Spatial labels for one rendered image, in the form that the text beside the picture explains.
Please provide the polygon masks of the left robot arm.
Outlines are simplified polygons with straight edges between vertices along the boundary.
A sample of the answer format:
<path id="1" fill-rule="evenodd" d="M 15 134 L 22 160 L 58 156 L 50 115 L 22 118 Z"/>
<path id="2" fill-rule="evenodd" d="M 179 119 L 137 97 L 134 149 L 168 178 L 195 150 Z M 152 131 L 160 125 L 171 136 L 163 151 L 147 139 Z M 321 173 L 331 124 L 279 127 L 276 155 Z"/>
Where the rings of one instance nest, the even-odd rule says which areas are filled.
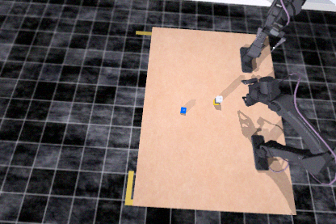
<path id="1" fill-rule="evenodd" d="M 271 76 L 266 76 L 260 78 L 258 82 L 261 92 L 258 101 L 268 105 L 270 110 L 283 117 L 302 137 L 309 150 L 285 146 L 273 140 L 265 143 L 263 135 L 253 135 L 256 169 L 268 171 L 267 158 L 272 158 L 273 156 L 299 163 L 314 175 L 334 164 L 334 155 L 330 152 L 330 149 L 335 148 L 332 151 L 336 154 L 336 145 L 323 136 L 313 125 L 297 101 L 296 106 L 298 109 L 296 109 L 291 95 L 280 94 L 278 80 Z M 327 150 L 329 151 L 327 152 Z"/>

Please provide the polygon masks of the blue block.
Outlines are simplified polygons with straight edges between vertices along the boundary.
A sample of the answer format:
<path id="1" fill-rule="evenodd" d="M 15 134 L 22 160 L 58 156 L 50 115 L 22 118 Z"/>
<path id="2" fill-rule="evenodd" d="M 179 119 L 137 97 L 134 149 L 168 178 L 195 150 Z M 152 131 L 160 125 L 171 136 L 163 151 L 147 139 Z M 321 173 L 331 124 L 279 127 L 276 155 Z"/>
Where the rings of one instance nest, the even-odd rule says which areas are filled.
<path id="1" fill-rule="evenodd" d="M 183 108 L 183 107 L 181 107 L 181 111 L 180 111 L 180 113 L 184 113 L 184 114 L 185 114 L 185 113 L 186 113 L 186 109 L 187 109 L 187 108 Z"/>

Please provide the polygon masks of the white block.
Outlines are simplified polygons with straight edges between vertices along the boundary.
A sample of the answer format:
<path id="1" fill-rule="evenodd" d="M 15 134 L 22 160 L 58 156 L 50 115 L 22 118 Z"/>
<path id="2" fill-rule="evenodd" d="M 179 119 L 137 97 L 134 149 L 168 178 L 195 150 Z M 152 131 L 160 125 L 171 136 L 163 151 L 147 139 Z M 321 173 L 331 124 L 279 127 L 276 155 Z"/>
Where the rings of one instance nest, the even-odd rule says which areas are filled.
<path id="1" fill-rule="evenodd" d="M 222 101 L 223 101 L 222 96 L 217 96 L 216 97 L 216 102 L 221 103 Z"/>

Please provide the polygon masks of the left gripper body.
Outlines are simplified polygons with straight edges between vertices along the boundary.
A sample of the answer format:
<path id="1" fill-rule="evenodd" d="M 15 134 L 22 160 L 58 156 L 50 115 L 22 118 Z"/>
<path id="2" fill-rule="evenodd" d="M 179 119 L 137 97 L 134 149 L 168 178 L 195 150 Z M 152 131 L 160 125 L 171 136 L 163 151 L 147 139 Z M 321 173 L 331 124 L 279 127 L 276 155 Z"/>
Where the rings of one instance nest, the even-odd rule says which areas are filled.
<path id="1" fill-rule="evenodd" d="M 251 85 L 251 83 L 253 83 Z M 252 106 L 255 105 L 255 103 L 259 102 L 258 97 L 260 95 L 260 88 L 259 88 L 259 82 L 257 78 L 253 78 L 249 80 L 249 93 L 246 94 L 246 106 Z"/>

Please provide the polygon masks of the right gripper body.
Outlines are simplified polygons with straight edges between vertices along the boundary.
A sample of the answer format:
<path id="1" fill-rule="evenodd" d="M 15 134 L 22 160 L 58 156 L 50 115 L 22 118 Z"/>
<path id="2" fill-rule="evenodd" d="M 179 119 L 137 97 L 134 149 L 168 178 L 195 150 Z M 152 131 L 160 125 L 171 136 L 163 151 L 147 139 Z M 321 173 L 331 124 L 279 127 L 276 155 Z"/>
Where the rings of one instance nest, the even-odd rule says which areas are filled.
<path id="1" fill-rule="evenodd" d="M 274 23 L 275 22 L 275 23 Z M 274 24 L 273 24 L 274 23 Z M 265 24 L 264 28 L 262 29 L 262 32 L 266 33 L 267 35 L 271 36 L 270 30 L 272 28 L 274 28 L 276 31 L 279 31 L 279 29 L 282 27 L 282 25 L 286 24 L 287 20 L 286 19 L 281 19 L 280 16 L 276 16 L 275 20 L 272 22 L 272 25 L 269 26 L 267 24 Z M 283 36 L 285 35 L 285 32 L 280 31 L 278 37 L 279 38 L 283 38 L 286 40 L 286 38 L 284 38 Z"/>

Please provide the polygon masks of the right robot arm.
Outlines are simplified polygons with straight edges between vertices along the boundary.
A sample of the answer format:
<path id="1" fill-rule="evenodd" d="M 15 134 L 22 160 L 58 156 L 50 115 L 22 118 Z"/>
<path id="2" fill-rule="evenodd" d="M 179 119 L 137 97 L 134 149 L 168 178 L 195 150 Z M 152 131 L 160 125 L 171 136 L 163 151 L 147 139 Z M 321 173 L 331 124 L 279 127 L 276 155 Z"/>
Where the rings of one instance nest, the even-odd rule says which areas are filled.
<path id="1" fill-rule="evenodd" d="M 277 2 L 278 1 L 278 2 Z M 265 23 L 263 24 L 262 28 L 264 28 L 265 24 L 271 25 L 272 21 L 276 16 L 280 16 L 281 19 L 286 19 L 288 21 L 288 17 L 283 9 L 283 7 L 276 6 L 276 4 L 281 3 L 280 0 L 273 1 L 273 5 L 271 4 L 271 8 L 269 11 L 267 11 L 266 15 L 266 20 Z M 305 4 L 306 0 L 282 0 L 283 4 L 285 7 L 289 17 L 298 15 L 301 11 L 302 6 Z M 304 2 L 303 2 L 304 1 Z M 292 3 L 292 4 L 291 4 Z M 302 5 L 301 5 L 302 3 Z M 275 5 L 274 5 L 275 4 Z M 269 14 L 270 13 L 270 14 Z M 290 18 L 291 18 L 290 17 Z M 279 32 L 276 31 L 274 28 L 270 30 L 270 33 L 274 36 L 278 36 Z M 258 39 L 251 44 L 249 48 L 246 47 L 241 47 L 241 66 L 242 66 L 242 71 L 243 72 L 252 72 L 253 67 L 252 67 L 252 59 L 260 57 L 262 53 L 262 47 L 264 40 L 267 38 L 267 34 L 264 32 L 261 32 Z M 245 56 L 244 56 L 245 55 Z"/>

